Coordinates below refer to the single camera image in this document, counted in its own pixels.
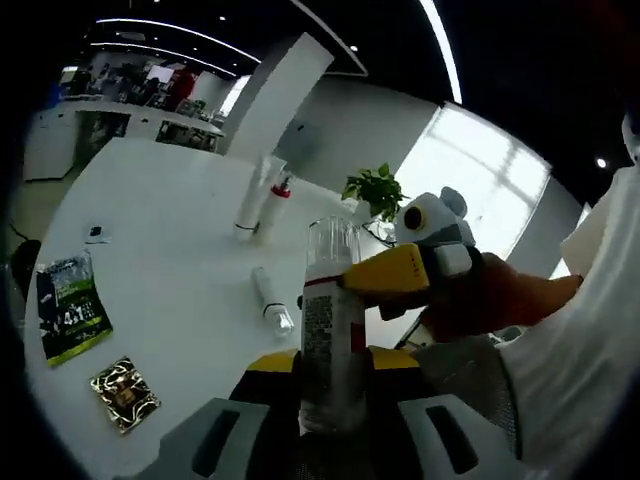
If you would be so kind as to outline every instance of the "ceiling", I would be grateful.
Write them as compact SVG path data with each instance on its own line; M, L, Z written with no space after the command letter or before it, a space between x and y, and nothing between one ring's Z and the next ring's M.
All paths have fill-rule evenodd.
M112 0L100 5L96 18L178 25L257 59L276 43L307 31L334 54L330 74L353 75L353 81L436 103L453 100L445 63L420 0L300 0L338 39L294 3ZM633 95L628 77L635 72L636 81L640 78L634 70L638 60L635 65L633 60L640 59L640 50L635 50L637 30L626 24L632 15L638 18L638 5L622 0L434 3L451 44L462 105L537 151L579 201L595 202L608 187L612 172L630 164L620 123L623 100ZM123 40L126 32L142 33L144 39ZM90 25L78 51L88 57L101 47L87 44L103 42L182 53L219 67L187 60L192 69L204 68L227 79L235 77L220 69L241 76L257 65L237 51L190 33L122 22ZM350 45L357 46L357 53L346 48ZM598 157L609 162L607 170L596 167Z

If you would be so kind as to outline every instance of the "spray can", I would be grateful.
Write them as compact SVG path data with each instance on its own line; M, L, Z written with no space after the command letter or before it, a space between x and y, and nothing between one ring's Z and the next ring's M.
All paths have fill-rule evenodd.
M349 433L366 417L365 307L337 280L360 260L357 227L328 217L309 227L302 306L302 401L307 431Z

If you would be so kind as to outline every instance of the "red label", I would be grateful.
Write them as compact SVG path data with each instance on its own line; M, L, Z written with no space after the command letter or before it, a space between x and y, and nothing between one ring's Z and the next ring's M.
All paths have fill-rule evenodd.
M367 348L364 325L351 324L351 353L362 353Z
M282 190L277 185L274 185L273 187L271 187L271 191L273 192L274 195L277 195L278 197L289 198L291 196L291 190Z
M337 282L342 275L334 275L332 277L321 277L316 278L315 280L309 280L305 282L304 287L311 287L312 285L319 285L321 283L329 283L329 282Z

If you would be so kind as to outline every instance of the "cylindrical container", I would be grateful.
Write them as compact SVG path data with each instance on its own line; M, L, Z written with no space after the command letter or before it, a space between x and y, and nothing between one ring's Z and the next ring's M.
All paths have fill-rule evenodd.
M271 278L262 267L255 267L251 271L251 278L260 296L262 303L262 316L273 329L277 337L284 338L291 335L295 325L287 307L282 303L273 289Z
M302 306L300 423L316 433L348 433L366 417L364 303L337 285L360 260L358 229L328 217L309 227Z
M253 240L256 243L264 244L271 239L276 222L291 196L291 185L294 180L295 176L291 172L283 171L276 184L271 187L253 232Z
M258 160L234 222L234 235L238 240L249 240L253 235L267 195L266 185L273 184L284 165L283 160L269 155L263 155Z

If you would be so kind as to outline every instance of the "gold foil packet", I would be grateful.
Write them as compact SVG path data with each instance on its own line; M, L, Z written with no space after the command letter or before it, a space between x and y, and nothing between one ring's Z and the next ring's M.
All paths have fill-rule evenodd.
M128 357L123 357L91 379L91 388L107 405L109 418L127 433L160 406Z

